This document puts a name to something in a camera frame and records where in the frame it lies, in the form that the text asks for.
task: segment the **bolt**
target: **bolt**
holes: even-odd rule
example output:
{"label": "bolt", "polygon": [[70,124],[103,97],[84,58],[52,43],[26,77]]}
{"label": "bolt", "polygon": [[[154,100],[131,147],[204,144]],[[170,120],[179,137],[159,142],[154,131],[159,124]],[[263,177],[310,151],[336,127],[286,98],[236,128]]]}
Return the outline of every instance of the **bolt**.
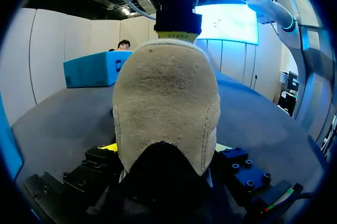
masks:
{"label": "bolt", "polygon": [[265,174],[263,174],[263,178],[262,178],[262,180],[265,182],[265,183],[270,183],[270,181],[271,181],[271,174],[270,173],[265,173]]}
{"label": "bolt", "polygon": [[252,180],[247,181],[246,187],[247,187],[249,192],[253,191],[254,185],[255,185],[254,181],[252,181]]}
{"label": "bolt", "polygon": [[235,163],[235,164],[232,165],[232,168],[233,168],[234,172],[236,173],[236,172],[239,171],[240,165]]}
{"label": "bolt", "polygon": [[35,199],[40,199],[41,196],[40,196],[40,194],[38,194],[38,193],[34,193],[34,198],[35,198]]}
{"label": "bolt", "polygon": [[85,180],[80,180],[78,183],[77,183],[79,186],[83,186],[86,184]]}
{"label": "bolt", "polygon": [[246,163],[246,166],[248,167],[248,168],[250,168],[251,166],[252,166],[252,160],[246,160],[245,161],[245,163]]}

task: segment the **blue box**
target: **blue box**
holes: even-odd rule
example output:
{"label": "blue box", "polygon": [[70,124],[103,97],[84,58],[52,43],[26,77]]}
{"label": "blue box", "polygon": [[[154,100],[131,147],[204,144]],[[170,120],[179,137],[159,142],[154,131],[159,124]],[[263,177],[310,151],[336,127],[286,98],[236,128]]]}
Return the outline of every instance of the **blue box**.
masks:
{"label": "blue box", "polygon": [[132,51],[102,52],[64,62],[67,88],[111,86],[131,54]]}

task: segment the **white partition wall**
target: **white partition wall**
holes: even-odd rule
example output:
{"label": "white partition wall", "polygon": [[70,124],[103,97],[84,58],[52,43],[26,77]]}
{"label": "white partition wall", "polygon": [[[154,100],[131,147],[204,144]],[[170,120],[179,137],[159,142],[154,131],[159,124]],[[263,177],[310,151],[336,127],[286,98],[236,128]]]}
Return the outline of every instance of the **white partition wall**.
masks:
{"label": "white partition wall", "polygon": [[256,56],[256,45],[246,44],[243,84],[251,87]]}
{"label": "white partition wall", "polygon": [[205,53],[207,53],[207,42],[208,42],[208,40],[196,39],[196,40],[194,40],[193,44],[196,45],[197,47],[199,47]]}
{"label": "white partition wall", "polygon": [[120,39],[121,21],[92,20],[90,54],[117,49]]}
{"label": "white partition wall", "polygon": [[121,21],[121,40],[129,40],[131,50],[148,41],[149,19],[133,17]]}
{"label": "white partition wall", "polygon": [[30,67],[37,104],[66,88],[63,62],[66,14],[38,9],[31,38]]}
{"label": "white partition wall", "polygon": [[22,8],[9,27],[0,55],[0,91],[10,125],[35,106],[29,74],[29,40],[35,9]]}
{"label": "white partition wall", "polygon": [[91,22],[86,18],[67,15],[64,39],[66,61],[90,54]]}
{"label": "white partition wall", "polygon": [[221,73],[243,82],[245,66],[245,46],[240,42],[222,42]]}
{"label": "white partition wall", "polygon": [[222,41],[208,40],[207,42],[207,54],[210,58],[211,66],[220,71],[221,70],[221,58],[222,58]]}
{"label": "white partition wall", "polygon": [[279,81],[282,57],[281,44],[282,42],[272,27],[259,23],[259,45],[256,47],[256,59],[251,88],[254,88],[270,101],[273,101]]}
{"label": "white partition wall", "polygon": [[296,75],[299,74],[296,61],[291,54],[290,50],[282,43],[282,61],[281,70],[286,72],[293,72]]}

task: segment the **black machine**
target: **black machine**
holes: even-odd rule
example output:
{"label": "black machine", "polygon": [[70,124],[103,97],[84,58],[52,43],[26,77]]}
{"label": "black machine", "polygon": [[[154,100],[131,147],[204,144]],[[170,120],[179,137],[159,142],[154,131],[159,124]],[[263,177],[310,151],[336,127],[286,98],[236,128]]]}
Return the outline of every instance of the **black machine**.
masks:
{"label": "black machine", "polygon": [[[299,76],[291,71],[289,71],[287,89],[288,91],[298,91],[299,90]],[[295,105],[296,105],[297,98],[295,95],[293,95],[290,92],[285,92],[284,94],[285,96],[282,96],[282,95],[280,96],[278,105],[286,109],[289,115],[292,116]]]}
{"label": "black machine", "polygon": [[[123,166],[117,152],[94,147],[85,157],[79,167],[63,174],[63,183],[47,172],[24,182],[24,194],[43,223],[171,223],[177,216],[197,223],[221,223],[207,221],[204,206],[211,189],[173,145],[160,142],[148,147],[120,183]],[[271,174],[256,167],[240,147],[215,152],[210,174],[213,186],[225,185],[246,209],[246,223],[279,220],[296,199],[312,196],[301,194],[300,184],[292,187],[285,180],[272,186]],[[97,204],[108,186],[103,208],[89,215],[88,208]]]}
{"label": "black machine", "polygon": [[288,89],[293,91],[299,90],[299,76],[291,71],[289,71]]}

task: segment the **monitor screen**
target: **monitor screen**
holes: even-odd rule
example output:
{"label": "monitor screen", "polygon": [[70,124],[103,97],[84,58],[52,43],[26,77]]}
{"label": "monitor screen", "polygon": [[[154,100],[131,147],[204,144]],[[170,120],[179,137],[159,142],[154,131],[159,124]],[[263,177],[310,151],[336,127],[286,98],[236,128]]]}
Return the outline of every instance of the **monitor screen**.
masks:
{"label": "monitor screen", "polygon": [[202,31],[197,38],[259,43],[256,12],[245,4],[202,5],[195,13],[202,15]]}

